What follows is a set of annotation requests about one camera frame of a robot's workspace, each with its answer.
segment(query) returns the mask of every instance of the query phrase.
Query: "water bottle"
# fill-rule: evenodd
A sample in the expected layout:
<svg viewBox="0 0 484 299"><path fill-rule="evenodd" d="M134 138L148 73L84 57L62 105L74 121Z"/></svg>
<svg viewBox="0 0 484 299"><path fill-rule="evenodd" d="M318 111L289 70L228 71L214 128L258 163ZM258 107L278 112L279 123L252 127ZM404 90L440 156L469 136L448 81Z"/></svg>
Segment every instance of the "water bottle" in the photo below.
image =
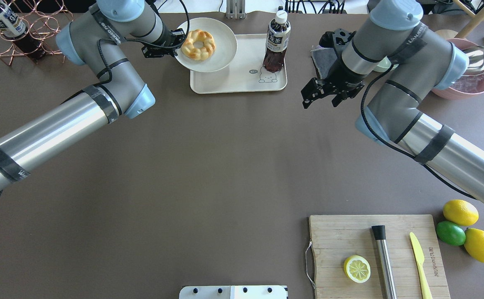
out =
<svg viewBox="0 0 484 299"><path fill-rule="evenodd" d="M284 66L284 55L290 39L290 22L288 12L277 11L275 18L268 25L268 37L266 40L266 54L263 65L269 72L278 72Z"/></svg>
<svg viewBox="0 0 484 299"><path fill-rule="evenodd" d="M42 41L36 40L29 34L26 23L2 0L0 0L0 31L27 57L36 61L46 55L42 49Z"/></svg>

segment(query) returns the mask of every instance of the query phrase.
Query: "wooden cutting board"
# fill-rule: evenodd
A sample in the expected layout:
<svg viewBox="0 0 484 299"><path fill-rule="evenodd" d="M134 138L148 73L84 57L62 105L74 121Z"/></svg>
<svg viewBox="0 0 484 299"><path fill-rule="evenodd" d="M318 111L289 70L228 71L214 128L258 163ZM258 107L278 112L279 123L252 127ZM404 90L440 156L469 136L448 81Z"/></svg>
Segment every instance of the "wooden cutting board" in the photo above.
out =
<svg viewBox="0 0 484 299"><path fill-rule="evenodd" d="M423 269L433 299L450 299L449 287L432 215L312 215L316 299L382 299L382 273L371 226L386 226L386 242L399 299L421 299L419 274L410 242L415 233L423 253ZM363 284L350 280L343 263L357 254L369 262L371 277Z"/></svg>

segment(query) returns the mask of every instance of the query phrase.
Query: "ice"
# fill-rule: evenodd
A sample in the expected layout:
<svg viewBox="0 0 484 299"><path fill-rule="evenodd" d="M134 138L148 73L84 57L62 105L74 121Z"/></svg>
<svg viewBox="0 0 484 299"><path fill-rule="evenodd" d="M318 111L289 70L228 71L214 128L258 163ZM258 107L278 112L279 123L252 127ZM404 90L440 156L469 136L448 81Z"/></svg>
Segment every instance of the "ice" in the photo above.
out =
<svg viewBox="0 0 484 299"><path fill-rule="evenodd" d="M476 76L462 76L451 87L463 93L479 93L478 86L482 80L484 80L484 73Z"/></svg>

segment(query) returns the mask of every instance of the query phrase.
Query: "metal muddler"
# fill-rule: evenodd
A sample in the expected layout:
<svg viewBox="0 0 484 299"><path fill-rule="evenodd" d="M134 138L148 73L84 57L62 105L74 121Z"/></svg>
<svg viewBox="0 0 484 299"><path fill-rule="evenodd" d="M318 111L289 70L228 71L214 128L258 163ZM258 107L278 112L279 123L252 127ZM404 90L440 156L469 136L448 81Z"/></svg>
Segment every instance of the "metal muddler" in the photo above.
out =
<svg viewBox="0 0 484 299"><path fill-rule="evenodd" d="M377 244L378 256L380 257L380 263L382 268L382 277L384 279L384 289L386 290L387 299L396 299L397 293L395 289L395 283L393 282L393 274L391 272L390 254L388 253L388 245L386 244L386 226L374 225L373 235L375 236L375 242Z"/></svg>

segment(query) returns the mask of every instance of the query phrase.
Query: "yellow knife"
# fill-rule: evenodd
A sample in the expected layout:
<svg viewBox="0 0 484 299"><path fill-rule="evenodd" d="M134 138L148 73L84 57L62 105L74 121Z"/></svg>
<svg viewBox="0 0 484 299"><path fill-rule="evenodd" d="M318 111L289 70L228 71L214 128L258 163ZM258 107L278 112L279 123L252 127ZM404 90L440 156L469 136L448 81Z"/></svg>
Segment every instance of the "yellow knife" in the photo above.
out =
<svg viewBox="0 0 484 299"><path fill-rule="evenodd" d="M410 233L411 246L413 248L413 255L415 255L415 262L417 263L417 271L419 272L419 281L421 283L421 293L423 299L432 299L432 293L426 282L425 271L423 270L423 263L425 262L425 254L421 249L421 244L414 233Z"/></svg>

